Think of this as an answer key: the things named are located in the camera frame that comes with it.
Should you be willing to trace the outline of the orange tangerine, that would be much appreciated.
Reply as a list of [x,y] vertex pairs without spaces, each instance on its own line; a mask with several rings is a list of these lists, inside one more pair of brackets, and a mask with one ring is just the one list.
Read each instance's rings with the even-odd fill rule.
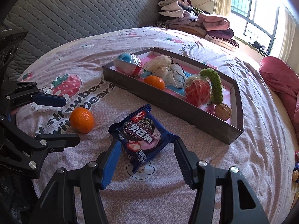
[[160,90],[164,90],[165,88],[164,80],[157,76],[149,75],[143,80],[143,82]]
[[71,112],[70,125],[74,130],[87,134],[94,128],[95,120],[88,109],[79,107]]

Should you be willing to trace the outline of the blue cookie packet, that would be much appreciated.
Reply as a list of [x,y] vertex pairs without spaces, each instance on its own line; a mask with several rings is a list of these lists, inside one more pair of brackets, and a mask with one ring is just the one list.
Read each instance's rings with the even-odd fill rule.
[[154,159],[167,144],[179,139],[179,136],[170,133],[159,123],[151,110],[151,105],[146,104],[108,129],[108,132],[122,143],[133,166],[133,173]]

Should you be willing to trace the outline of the brown walnut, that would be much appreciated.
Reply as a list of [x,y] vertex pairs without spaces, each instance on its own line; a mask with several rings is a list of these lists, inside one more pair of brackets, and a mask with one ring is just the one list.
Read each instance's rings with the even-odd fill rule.
[[232,109],[225,103],[217,104],[214,108],[214,114],[221,120],[227,121],[231,117]]

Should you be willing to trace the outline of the blue surprise egg toy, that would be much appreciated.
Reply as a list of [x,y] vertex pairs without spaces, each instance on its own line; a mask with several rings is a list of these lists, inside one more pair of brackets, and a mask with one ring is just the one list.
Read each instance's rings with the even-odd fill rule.
[[138,76],[143,69],[140,58],[135,54],[121,53],[112,62],[117,71],[131,77]]

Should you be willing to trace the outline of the red surprise egg toy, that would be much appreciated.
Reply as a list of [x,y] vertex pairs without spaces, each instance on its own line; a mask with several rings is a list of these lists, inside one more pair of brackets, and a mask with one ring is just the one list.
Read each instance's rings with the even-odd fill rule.
[[201,107],[207,105],[211,101],[211,84],[206,77],[195,74],[187,78],[184,83],[184,94],[187,101],[196,106]]

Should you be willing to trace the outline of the cream sheer scrunchie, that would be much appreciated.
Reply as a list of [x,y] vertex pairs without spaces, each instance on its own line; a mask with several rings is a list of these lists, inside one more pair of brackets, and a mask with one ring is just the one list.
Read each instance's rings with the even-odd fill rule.
[[143,69],[150,72],[153,76],[162,78],[165,86],[173,86],[178,89],[184,87],[187,79],[184,69],[178,63],[174,63],[170,56],[157,56],[146,62]]

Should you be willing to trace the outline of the small colourful doll toy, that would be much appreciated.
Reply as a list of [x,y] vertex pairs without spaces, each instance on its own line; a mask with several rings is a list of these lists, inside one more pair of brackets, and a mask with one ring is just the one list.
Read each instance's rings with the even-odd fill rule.
[[293,169],[293,173],[292,173],[292,181],[294,181],[295,183],[298,183],[299,180],[299,152],[296,151],[295,152],[295,166]]

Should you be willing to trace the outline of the shallow grey cardboard box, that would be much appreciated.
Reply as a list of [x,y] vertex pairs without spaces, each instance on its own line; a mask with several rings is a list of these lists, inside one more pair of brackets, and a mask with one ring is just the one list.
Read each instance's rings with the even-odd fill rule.
[[240,91],[235,79],[218,72],[223,87],[224,103],[232,109],[230,119],[223,121],[214,114],[213,105],[196,107],[187,102],[184,90],[166,87],[160,90],[143,82],[148,75],[143,71],[137,77],[125,75],[115,69],[113,62],[103,65],[106,81],[131,92],[148,103],[194,125],[212,137],[229,145],[243,133],[243,109]]

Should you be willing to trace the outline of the grey quilted headboard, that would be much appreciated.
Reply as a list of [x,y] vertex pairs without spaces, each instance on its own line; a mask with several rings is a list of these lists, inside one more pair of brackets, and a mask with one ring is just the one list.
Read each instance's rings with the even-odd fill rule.
[[128,28],[153,26],[159,0],[18,0],[2,23],[27,36],[8,65],[16,80],[50,50],[79,38]]

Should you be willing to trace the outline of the pink quilted blanket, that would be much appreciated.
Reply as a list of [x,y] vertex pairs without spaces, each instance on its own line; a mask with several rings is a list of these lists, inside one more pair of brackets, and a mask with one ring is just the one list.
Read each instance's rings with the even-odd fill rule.
[[273,56],[261,60],[259,73],[282,101],[298,136],[298,75],[283,60]]

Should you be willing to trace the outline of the dark clothes on windowsill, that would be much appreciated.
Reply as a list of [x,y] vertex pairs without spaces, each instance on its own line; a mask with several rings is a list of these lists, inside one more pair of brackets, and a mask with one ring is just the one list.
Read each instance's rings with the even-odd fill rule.
[[268,51],[266,50],[265,46],[262,46],[259,42],[254,41],[254,43],[249,42],[249,44],[251,46],[253,46],[254,48],[256,48],[258,51],[260,51],[263,54],[268,54]]

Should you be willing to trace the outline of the pile of folded clothes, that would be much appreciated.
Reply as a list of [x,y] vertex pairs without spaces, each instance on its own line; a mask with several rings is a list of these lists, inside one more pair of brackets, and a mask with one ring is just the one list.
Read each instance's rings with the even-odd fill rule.
[[239,43],[234,39],[234,31],[228,18],[205,13],[192,6],[191,0],[159,0],[161,21],[157,27],[179,30],[235,50]]

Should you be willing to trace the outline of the window with dark frame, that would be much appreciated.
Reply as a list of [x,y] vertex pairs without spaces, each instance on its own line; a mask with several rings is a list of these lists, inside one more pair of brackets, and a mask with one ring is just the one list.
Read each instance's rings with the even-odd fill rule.
[[262,54],[270,54],[279,18],[279,5],[275,0],[232,0],[229,18],[236,37],[247,44],[259,42],[268,51]]

